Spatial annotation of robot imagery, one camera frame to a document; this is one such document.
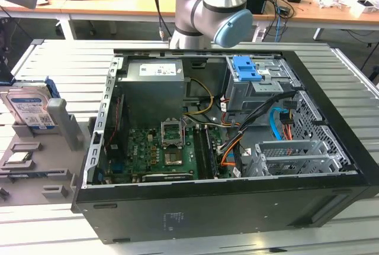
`blue drive bay latch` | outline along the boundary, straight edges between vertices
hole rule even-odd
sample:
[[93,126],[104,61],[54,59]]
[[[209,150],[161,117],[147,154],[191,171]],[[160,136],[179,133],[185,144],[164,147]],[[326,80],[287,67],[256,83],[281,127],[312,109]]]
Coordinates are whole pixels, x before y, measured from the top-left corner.
[[262,76],[256,72],[255,63],[251,61],[250,57],[234,56],[233,65],[241,82],[259,82],[262,80]]

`floor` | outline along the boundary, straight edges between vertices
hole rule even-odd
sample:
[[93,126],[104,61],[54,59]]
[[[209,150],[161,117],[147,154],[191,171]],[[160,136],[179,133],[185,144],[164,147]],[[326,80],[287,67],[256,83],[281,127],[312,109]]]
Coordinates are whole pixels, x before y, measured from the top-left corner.
[[[35,20],[35,19],[22,19],[20,24],[22,28],[29,33],[32,38],[45,38],[45,39],[62,39],[55,33],[55,23],[53,20]],[[113,40],[158,40],[158,24],[155,22],[117,22],[117,34],[111,35],[109,25],[106,21],[95,21],[95,28],[97,34],[91,36],[89,33],[89,24],[86,21],[75,21],[75,30],[78,39],[113,39]],[[8,32],[14,32],[11,41],[11,52],[8,54],[9,66],[13,67],[23,52],[26,50],[30,43],[30,39],[19,29],[15,28],[12,22],[8,26]],[[174,24],[169,24],[171,31],[174,31]],[[314,43],[313,28],[289,28],[282,36],[281,42],[303,42]],[[374,43],[379,41],[379,31],[371,33],[371,31],[355,31],[353,34],[356,38],[365,42]],[[246,41],[252,37],[252,32],[249,34]],[[265,41],[274,41],[273,36],[267,36]],[[367,47],[367,43],[362,43],[354,39],[350,33],[342,30],[325,30],[322,34],[320,43],[328,43],[331,47],[340,48],[345,55],[353,61],[358,67],[361,67],[364,60],[372,48]],[[372,68],[379,65],[379,49],[371,56],[367,65],[365,66],[364,73],[370,75]]]

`motherboard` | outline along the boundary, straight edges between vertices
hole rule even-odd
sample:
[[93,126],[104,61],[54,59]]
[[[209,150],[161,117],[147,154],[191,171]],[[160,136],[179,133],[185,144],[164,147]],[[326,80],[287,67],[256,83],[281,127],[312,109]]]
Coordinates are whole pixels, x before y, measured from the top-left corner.
[[[140,183],[232,176],[227,170],[217,169],[216,150],[222,142],[217,127],[187,127],[178,131],[174,126],[166,126],[164,130],[162,134],[161,128],[130,129],[127,155],[109,159],[105,180]],[[181,136],[181,145],[167,144]]]

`green motherboard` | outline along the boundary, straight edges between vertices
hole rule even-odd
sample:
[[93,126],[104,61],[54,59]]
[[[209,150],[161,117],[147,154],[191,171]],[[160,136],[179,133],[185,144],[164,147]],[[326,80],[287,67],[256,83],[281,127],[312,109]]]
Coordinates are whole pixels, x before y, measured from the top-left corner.
[[[186,128],[183,133],[183,146],[162,146],[160,128],[131,129],[127,142],[127,155],[122,159],[111,159],[108,162],[107,173],[111,183],[136,183],[143,182],[143,177],[154,175],[184,175],[190,179],[204,179],[199,169],[200,145],[195,140],[196,128]],[[218,128],[207,130],[211,150],[216,152],[217,146],[222,142]],[[165,140],[174,140],[180,137],[178,130],[165,130]],[[217,157],[212,153],[209,158],[214,158],[217,165]],[[217,170],[218,178],[229,178],[228,170]]]

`metal slotted table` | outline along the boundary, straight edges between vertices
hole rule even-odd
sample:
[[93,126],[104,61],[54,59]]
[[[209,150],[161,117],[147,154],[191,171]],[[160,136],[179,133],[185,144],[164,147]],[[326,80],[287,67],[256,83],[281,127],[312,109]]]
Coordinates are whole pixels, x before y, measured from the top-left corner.
[[[46,40],[31,45],[12,71],[18,79],[49,75],[79,121],[96,116],[113,49],[167,47],[157,41]],[[237,49],[294,50],[338,111],[379,162],[379,91],[327,44],[242,43]],[[13,118],[0,104],[0,157],[14,135]],[[104,254],[376,254],[379,195],[359,201],[322,228],[103,245],[70,205],[0,208],[2,254],[67,254],[80,248]]]

